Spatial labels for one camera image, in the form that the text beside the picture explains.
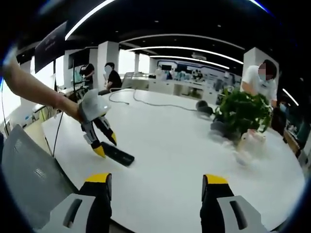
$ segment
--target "curved ceiling lighting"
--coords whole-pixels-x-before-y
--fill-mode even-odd
[[[213,62],[208,62],[208,61],[204,61],[204,60],[199,60],[199,59],[195,59],[195,58],[189,58],[189,57],[177,57],[177,56],[150,56],[151,58],[175,58],[175,59],[184,59],[184,60],[190,60],[190,61],[196,61],[196,62],[203,62],[203,63],[207,63],[207,64],[211,64],[214,66],[218,66],[218,67],[222,67],[225,69],[229,69],[229,67],[217,64],[217,63],[213,63]]]
[[[188,36],[188,37],[197,37],[197,38],[203,38],[203,39],[209,39],[209,40],[214,40],[214,41],[222,42],[222,43],[225,43],[225,44],[228,44],[228,45],[232,45],[232,46],[234,46],[234,47],[237,47],[237,48],[239,48],[239,49],[241,49],[241,50],[245,50],[245,49],[242,48],[241,46],[232,44],[232,43],[227,42],[227,41],[224,41],[224,40],[216,39],[216,38],[213,38],[213,37],[208,37],[208,36],[203,36],[203,35],[180,34],[180,33],[144,35],[144,36],[135,37],[135,38],[132,38],[132,39],[123,40],[123,41],[120,42],[120,44],[121,44],[121,43],[124,43],[124,42],[131,41],[131,40],[139,40],[139,39],[150,38],[150,37],[158,37],[158,36]]]
[[[106,0],[104,2],[102,2],[101,4],[99,4],[98,6],[96,6],[95,8],[93,8],[90,12],[88,12],[82,19],[80,19],[74,26],[73,28],[67,33],[67,35],[65,36],[65,40],[68,40],[69,36],[71,34],[73,34],[73,32],[75,30],[77,30],[78,27],[81,26],[81,24],[83,24],[88,18],[90,18],[93,14],[95,14],[96,12],[98,12],[100,9],[102,9],[103,7],[107,6],[108,4],[112,3],[115,0]]]
[[[232,60],[232,61],[235,61],[237,63],[240,63],[240,64],[244,64],[243,62],[237,60],[237,59],[234,59],[232,57],[228,57],[226,55],[222,55],[220,53],[216,53],[216,52],[212,52],[212,51],[208,51],[208,50],[200,50],[200,49],[194,49],[194,48],[187,48],[187,47],[180,47],[180,46],[149,46],[149,47],[141,47],[141,48],[133,48],[133,49],[129,49],[127,51],[135,51],[135,50],[149,50],[149,49],[180,49],[180,50],[193,50],[193,51],[198,51],[198,52],[205,52],[205,53],[210,53],[210,54],[214,54],[214,55],[217,55],[217,56],[221,56],[221,57],[224,57],[224,58],[227,58],[229,60]]]
[[[249,1],[254,3],[256,6],[260,7],[265,12],[269,13],[268,10],[266,8],[264,8],[259,2],[255,1],[255,0],[249,0]]]
[[[288,91],[287,90],[285,90],[284,88],[283,88],[283,91],[289,96],[289,98],[291,98],[292,99],[292,101],[294,101],[294,103],[297,105],[297,106],[299,106],[299,104],[298,104],[298,102],[291,96],[291,94],[290,93],[288,93]]]

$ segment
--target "monitor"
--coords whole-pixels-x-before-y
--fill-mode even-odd
[[[162,65],[162,70],[171,70],[172,66]]]
[[[178,72],[181,72],[181,71],[187,72],[187,69],[188,69],[188,67],[186,65],[181,65],[181,64],[177,65],[177,71]]]
[[[65,33],[67,22],[48,34],[35,48],[35,72],[65,54]]]

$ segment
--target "green leaves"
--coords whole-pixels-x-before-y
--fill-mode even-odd
[[[224,90],[225,97],[216,109],[216,117],[222,115],[231,132],[244,133],[248,129],[255,129],[264,125],[266,131],[270,123],[271,110],[267,98],[258,94],[252,96],[238,90],[231,94]]]

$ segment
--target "black object on table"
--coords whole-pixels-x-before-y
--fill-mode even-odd
[[[104,149],[105,154],[113,159],[114,161],[122,164],[123,166],[130,166],[132,162],[134,161],[135,157],[125,153],[122,150],[119,150],[118,148],[106,143],[106,142],[101,142],[101,145]]]

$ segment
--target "black ceiling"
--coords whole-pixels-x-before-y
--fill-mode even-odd
[[[20,40],[20,47],[43,39],[46,34],[68,20],[70,29],[102,0],[58,0],[59,4],[37,20]],[[270,13],[248,0],[115,0],[84,24],[67,42],[67,48],[97,45],[106,40],[121,42],[135,37],[184,33],[227,41],[245,48],[195,37],[166,36],[129,41],[138,46],[182,46],[204,49],[243,61],[243,54],[253,47],[264,51],[280,64],[284,86],[293,89],[290,79],[304,77],[306,69],[301,52],[307,44],[302,36],[303,6],[284,1],[260,0]],[[187,50],[153,50],[159,55],[190,57]],[[242,72],[242,65],[215,55],[207,60]]]

